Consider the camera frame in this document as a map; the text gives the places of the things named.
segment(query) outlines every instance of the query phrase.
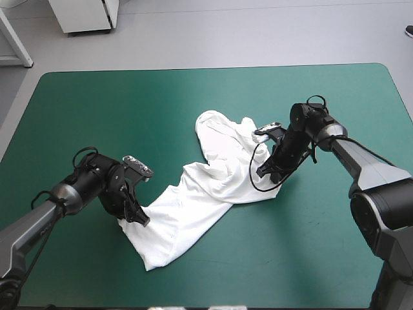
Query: white cabinet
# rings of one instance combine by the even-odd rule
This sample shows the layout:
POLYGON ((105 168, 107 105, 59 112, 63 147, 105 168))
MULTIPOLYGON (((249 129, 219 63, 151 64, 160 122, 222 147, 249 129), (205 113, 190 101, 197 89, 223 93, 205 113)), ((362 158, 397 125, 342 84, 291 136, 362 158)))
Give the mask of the white cabinet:
POLYGON ((119 0, 49 0, 64 33, 116 27, 119 0))

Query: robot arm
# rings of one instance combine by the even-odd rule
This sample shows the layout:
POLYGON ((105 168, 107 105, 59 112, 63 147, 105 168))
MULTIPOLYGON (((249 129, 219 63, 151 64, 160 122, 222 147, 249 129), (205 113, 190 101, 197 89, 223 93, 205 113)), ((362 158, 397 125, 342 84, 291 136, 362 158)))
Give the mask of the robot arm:
POLYGON ((346 128, 328 113, 320 98, 324 104, 307 100, 293 105, 287 130, 272 123, 254 132, 259 142, 276 142, 257 174, 271 173, 270 179, 277 184, 313 155, 316 146, 332 152, 354 180, 348 194, 353 218, 374 255, 384 260, 370 308, 412 310, 412 176, 348 138, 346 128))
POLYGON ((75 215, 99 197, 108 213, 128 222, 146 226, 150 221, 136 200, 135 185, 147 181, 153 172, 132 156, 120 163, 95 150, 85 155, 74 172, 58 183, 50 197, 31 212, 0 231, 0 309, 13 308, 19 289, 30 270, 25 256, 43 237, 47 238, 56 221, 75 215))

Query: green table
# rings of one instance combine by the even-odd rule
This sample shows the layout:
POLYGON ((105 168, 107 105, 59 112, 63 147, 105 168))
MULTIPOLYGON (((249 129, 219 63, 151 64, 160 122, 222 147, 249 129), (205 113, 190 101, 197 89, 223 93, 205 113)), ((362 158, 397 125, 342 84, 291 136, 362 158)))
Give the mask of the green table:
MULTIPOLYGON (((350 136, 413 171, 412 122, 379 64, 53 72, 40 79, 0 164, 0 227, 69 174, 84 146, 150 165, 154 177, 137 187, 148 205, 178 183, 183 165, 204 161, 194 130, 200 113, 287 126, 292 104, 313 94, 328 99, 350 136)), ((233 206, 182 257, 150 272, 95 200, 57 224, 21 304, 367 306, 381 261, 351 217, 350 176, 333 155, 319 151, 318 159, 275 200, 233 206)))

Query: white object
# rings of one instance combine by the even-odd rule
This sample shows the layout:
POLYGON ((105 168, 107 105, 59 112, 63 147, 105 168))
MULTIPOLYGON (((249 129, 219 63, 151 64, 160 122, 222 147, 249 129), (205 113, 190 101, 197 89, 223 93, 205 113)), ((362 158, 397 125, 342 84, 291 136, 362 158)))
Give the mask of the white object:
POLYGON ((0 8, 0 65, 33 65, 27 50, 23 46, 12 25, 0 8))
MULTIPOLYGON (((235 203, 257 202, 276 196, 278 189, 258 192, 250 183, 248 168, 256 144, 250 118, 241 124, 216 111, 206 111, 196 121, 196 132, 208 164, 183 167, 179 185, 169 185, 144 211, 151 221, 146 227, 119 220, 147 271, 162 267, 185 253, 235 203)), ((260 179, 257 168, 269 157, 267 146, 258 147, 252 178, 262 189, 274 184, 269 175, 260 179)))
POLYGON ((116 28, 119 0, 49 0, 64 33, 116 28))
POLYGON ((13 8, 17 5, 21 5, 27 0, 0 0, 0 8, 13 8))

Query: gray floor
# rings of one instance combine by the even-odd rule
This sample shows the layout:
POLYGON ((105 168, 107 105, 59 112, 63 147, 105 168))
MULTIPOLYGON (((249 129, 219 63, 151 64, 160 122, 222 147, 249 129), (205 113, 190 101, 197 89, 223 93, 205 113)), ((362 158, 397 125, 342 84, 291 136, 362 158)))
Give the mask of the gray floor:
POLYGON ((35 65, 0 68, 0 158, 51 71, 377 62, 413 116, 413 0, 121 0, 116 30, 80 37, 46 0, 5 13, 35 65))

